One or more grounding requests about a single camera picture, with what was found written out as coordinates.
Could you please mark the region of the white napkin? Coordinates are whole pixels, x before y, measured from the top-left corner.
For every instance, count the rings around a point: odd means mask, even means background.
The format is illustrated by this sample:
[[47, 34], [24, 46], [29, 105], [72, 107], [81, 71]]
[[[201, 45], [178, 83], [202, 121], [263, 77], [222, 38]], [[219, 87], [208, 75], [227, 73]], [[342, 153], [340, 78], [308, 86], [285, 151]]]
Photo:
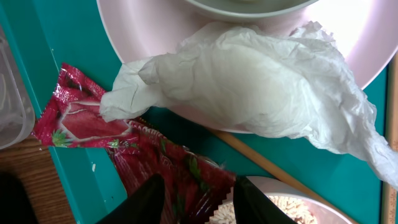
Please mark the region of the white napkin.
[[317, 22], [288, 37], [256, 26], [207, 24], [173, 54], [122, 64], [99, 112], [112, 121], [177, 105], [226, 127], [240, 125], [266, 138], [305, 138], [319, 149], [351, 154], [397, 185], [397, 153], [376, 131], [376, 107]]

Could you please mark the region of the food scraps rice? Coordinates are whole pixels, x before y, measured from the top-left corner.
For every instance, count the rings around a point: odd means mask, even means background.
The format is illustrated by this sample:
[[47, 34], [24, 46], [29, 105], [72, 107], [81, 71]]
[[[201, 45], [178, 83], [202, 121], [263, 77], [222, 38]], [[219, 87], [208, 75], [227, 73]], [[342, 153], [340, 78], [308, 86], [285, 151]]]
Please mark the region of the food scraps rice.
[[266, 196], [252, 202], [238, 200], [223, 204], [208, 222], [211, 224], [318, 223], [303, 200], [284, 196]]

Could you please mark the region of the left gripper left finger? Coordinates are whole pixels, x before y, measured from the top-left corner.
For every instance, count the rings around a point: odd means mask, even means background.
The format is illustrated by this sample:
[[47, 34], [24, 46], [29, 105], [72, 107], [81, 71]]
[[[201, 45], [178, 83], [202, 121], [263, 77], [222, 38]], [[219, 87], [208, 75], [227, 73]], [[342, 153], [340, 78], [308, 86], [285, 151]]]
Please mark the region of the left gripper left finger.
[[97, 224], [159, 224], [164, 200], [164, 179], [154, 174]]

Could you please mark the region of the grey-white bowl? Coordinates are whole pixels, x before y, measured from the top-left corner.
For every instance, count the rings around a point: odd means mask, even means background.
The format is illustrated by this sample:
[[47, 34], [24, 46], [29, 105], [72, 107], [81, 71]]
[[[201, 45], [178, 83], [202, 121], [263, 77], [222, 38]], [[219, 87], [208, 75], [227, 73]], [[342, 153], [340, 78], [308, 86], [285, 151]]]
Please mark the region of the grey-white bowl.
[[302, 10], [318, 0], [185, 0], [199, 13], [222, 21], [256, 21]]

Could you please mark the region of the red snack wrapper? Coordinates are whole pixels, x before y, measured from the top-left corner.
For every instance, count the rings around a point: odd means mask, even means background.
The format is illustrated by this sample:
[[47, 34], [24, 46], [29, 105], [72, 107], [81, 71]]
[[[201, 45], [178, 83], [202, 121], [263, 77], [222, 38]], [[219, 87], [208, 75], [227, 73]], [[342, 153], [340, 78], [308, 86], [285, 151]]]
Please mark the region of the red snack wrapper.
[[45, 146], [104, 148], [132, 195], [148, 178], [165, 182], [161, 223], [205, 223], [230, 193], [235, 176], [167, 139], [141, 118], [106, 122], [105, 90], [63, 63], [51, 99], [34, 127]]

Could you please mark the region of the small pink bowl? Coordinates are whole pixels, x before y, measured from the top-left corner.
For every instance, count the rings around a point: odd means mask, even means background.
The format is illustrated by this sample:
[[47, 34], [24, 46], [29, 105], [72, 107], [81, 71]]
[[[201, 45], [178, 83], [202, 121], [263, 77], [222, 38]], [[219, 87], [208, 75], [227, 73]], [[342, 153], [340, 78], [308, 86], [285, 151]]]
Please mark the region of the small pink bowl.
[[249, 176], [210, 217], [210, 223], [332, 223], [355, 221], [308, 187]]

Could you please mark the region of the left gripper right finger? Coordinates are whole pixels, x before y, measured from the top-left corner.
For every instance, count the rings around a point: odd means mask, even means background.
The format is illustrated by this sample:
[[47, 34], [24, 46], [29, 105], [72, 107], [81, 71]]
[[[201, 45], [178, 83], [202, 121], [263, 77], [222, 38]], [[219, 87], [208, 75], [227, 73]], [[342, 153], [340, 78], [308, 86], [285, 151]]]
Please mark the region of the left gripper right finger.
[[295, 224], [247, 177], [236, 178], [233, 205], [237, 224]]

